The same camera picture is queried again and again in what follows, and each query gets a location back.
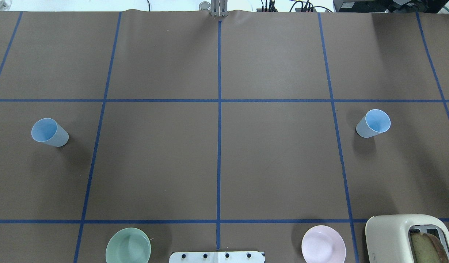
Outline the bread slice in toaster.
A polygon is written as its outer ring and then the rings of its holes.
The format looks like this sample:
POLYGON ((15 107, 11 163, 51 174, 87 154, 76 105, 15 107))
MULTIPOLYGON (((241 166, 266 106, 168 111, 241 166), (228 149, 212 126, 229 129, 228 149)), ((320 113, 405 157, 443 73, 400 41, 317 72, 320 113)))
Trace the bread slice in toaster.
POLYGON ((417 263, 449 263, 449 257, 441 241, 429 233, 411 233, 413 256, 417 263))

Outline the aluminium frame post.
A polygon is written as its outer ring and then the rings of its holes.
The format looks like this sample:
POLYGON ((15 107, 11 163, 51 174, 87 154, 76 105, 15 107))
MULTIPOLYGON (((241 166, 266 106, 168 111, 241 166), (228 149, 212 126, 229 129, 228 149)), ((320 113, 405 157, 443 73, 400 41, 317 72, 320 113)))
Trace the aluminium frame post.
POLYGON ((210 4, 211 4, 211 7, 210 7, 210 15, 211 16, 226 17, 229 15, 227 0, 211 0, 210 4))

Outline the pink bowl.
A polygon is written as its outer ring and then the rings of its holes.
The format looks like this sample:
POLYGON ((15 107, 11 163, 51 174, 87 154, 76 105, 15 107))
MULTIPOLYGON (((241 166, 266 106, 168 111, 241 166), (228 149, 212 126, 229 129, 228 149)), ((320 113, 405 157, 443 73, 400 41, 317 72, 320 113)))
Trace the pink bowl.
POLYGON ((341 235, 329 226, 310 228, 301 240, 306 263, 344 263, 346 244, 341 235))

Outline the green bowl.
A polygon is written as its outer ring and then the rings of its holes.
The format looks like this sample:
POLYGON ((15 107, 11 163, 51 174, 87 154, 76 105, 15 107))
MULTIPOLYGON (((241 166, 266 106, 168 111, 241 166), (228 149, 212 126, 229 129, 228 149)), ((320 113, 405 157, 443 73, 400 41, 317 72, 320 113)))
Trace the green bowl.
POLYGON ((115 233, 106 246, 107 263, 147 263, 151 256, 150 238, 137 228, 124 228, 115 233))

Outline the cream toaster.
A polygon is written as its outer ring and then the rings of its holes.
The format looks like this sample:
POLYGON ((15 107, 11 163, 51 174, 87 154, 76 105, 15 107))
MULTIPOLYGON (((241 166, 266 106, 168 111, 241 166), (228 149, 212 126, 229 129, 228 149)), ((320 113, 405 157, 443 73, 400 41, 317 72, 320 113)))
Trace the cream toaster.
POLYGON ((365 226, 370 263, 416 263, 410 234, 429 233, 442 243, 449 257, 449 231, 445 224, 424 214, 371 217, 365 226))

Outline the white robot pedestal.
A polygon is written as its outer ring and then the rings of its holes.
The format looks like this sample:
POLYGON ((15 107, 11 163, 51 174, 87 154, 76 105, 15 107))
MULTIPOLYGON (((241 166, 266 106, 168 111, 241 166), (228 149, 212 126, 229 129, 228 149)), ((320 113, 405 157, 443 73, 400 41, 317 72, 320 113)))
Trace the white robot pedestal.
POLYGON ((259 251, 212 251, 174 252, 169 263, 265 263, 264 252, 259 251))

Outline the light blue cup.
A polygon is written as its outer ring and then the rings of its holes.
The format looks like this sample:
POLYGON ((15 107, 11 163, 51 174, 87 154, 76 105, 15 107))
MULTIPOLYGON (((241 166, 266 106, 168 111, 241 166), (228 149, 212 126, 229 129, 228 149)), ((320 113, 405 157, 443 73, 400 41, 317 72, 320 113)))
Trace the light blue cup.
POLYGON ((358 122, 355 130, 360 137, 371 138, 387 132, 390 127, 389 115, 380 109, 372 109, 358 122))
POLYGON ((59 148, 69 140, 69 134, 52 118, 42 118, 31 129, 32 139, 36 142, 59 148))

